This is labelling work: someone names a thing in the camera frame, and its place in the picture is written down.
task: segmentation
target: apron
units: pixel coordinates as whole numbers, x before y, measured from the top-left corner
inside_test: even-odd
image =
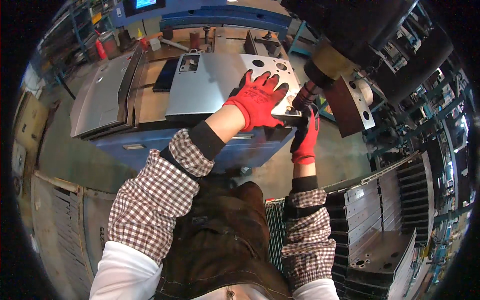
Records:
[[[260,188],[246,182],[201,193],[190,212],[177,218],[155,299],[193,299],[237,284],[261,286],[269,299],[291,299],[286,279],[268,262],[270,233]]]

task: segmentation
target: concrete floor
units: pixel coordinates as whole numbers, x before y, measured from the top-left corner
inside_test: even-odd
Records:
[[[78,93],[90,66],[81,68],[67,84],[74,95]],[[120,186],[136,172],[116,161],[93,144],[70,137],[70,111],[73,99],[60,86],[43,92],[40,101],[48,106],[61,99],[52,124],[43,140],[39,169],[49,177],[57,177],[91,189],[116,193]]]
[[[290,57],[300,83],[308,80],[303,72],[304,62],[302,57]],[[90,69],[90,66],[84,66],[67,82],[75,95]],[[48,106],[57,99],[61,99],[61,104],[43,141],[39,157],[40,171],[49,177],[116,193],[125,180],[135,175],[135,171],[91,143],[71,138],[70,110],[73,99],[63,88],[56,87],[51,92],[42,93],[40,101]],[[291,142],[287,143],[262,167],[254,169],[251,176],[240,181],[255,181],[263,189],[266,198],[287,195],[291,188],[293,169],[290,144]],[[370,172],[366,153],[361,133],[342,139],[336,125],[323,120],[315,147],[319,185],[325,186]]]

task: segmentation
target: drawer handle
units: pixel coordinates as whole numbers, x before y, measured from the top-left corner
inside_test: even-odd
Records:
[[[130,144],[130,145],[123,145],[123,149],[125,150],[136,150],[136,149],[145,149],[145,145],[142,144]]]
[[[234,137],[232,137],[232,140],[249,140],[253,138],[253,134],[237,134]]]

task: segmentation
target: red fire extinguisher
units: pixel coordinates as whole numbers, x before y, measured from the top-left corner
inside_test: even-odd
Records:
[[[104,60],[107,58],[107,54],[105,53],[105,49],[103,49],[103,45],[102,43],[98,40],[98,38],[96,39],[95,41],[95,46],[96,46],[96,50],[98,51],[98,55],[100,56],[100,59]]]

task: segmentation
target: hand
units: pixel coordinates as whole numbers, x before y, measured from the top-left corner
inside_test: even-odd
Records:
[[[295,164],[309,165],[315,162],[313,147],[317,143],[318,130],[320,129],[320,116],[316,105],[309,105],[304,111],[304,125],[299,126],[295,132],[290,153]]]
[[[241,130],[243,132],[258,126],[283,126],[282,121],[272,117],[272,109],[287,94],[288,84],[282,83],[274,91],[280,76],[275,74],[268,78],[270,72],[267,71],[252,82],[252,73],[252,69],[245,73],[239,87],[230,93],[224,105],[235,105],[240,109],[245,118],[245,127]]]

